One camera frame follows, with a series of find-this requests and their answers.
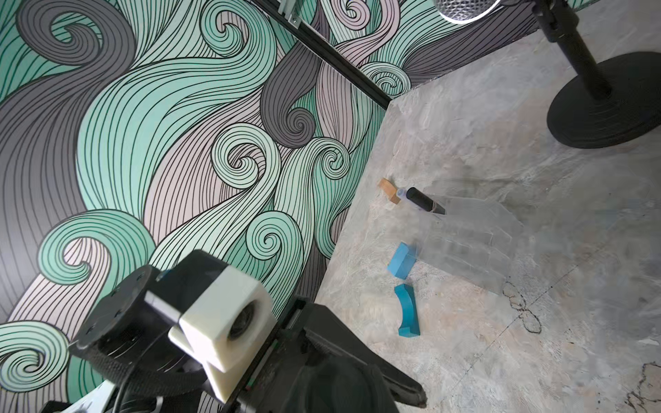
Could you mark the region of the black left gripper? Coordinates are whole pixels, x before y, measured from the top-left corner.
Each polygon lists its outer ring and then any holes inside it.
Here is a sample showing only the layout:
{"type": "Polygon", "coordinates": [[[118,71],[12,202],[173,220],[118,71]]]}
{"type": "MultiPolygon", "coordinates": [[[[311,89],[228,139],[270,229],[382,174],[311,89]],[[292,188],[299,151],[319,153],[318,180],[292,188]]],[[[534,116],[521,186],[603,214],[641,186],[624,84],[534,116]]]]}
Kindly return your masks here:
{"type": "Polygon", "coordinates": [[[103,378],[125,385],[128,392],[146,397],[175,397],[208,389],[208,377],[193,357],[169,338],[174,325],[146,304],[149,288],[167,272],[177,275],[190,270],[189,280],[214,280],[231,265],[205,251],[192,251],[173,268],[140,267],[125,278],[95,306],[69,349],[87,361],[103,378]]]}

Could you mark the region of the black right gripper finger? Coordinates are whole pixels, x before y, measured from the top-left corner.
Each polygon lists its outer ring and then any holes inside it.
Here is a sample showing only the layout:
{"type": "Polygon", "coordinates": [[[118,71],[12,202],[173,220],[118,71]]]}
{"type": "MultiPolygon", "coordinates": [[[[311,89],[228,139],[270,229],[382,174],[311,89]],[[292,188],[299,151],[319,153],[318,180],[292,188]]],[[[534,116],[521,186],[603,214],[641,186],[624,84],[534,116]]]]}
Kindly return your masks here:
{"type": "Polygon", "coordinates": [[[328,307],[296,297],[294,329],[305,360],[296,380],[300,408],[425,408],[422,385],[364,344],[328,307]]]}

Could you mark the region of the clear acrylic lipstick organizer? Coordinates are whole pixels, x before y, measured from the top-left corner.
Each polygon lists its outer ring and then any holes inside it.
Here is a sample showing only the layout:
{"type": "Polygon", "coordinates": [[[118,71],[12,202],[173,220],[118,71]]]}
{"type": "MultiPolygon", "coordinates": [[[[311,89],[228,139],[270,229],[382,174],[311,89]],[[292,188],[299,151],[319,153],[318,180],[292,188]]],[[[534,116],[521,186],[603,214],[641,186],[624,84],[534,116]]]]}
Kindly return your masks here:
{"type": "Polygon", "coordinates": [[[417,260],[501,294],[523,224],[500,203],[475,198],[425,193],[446,210],[428,213],[406,199],[409,188],[398,189],[399,218],[403,242],[416,248],[417,260]]]}

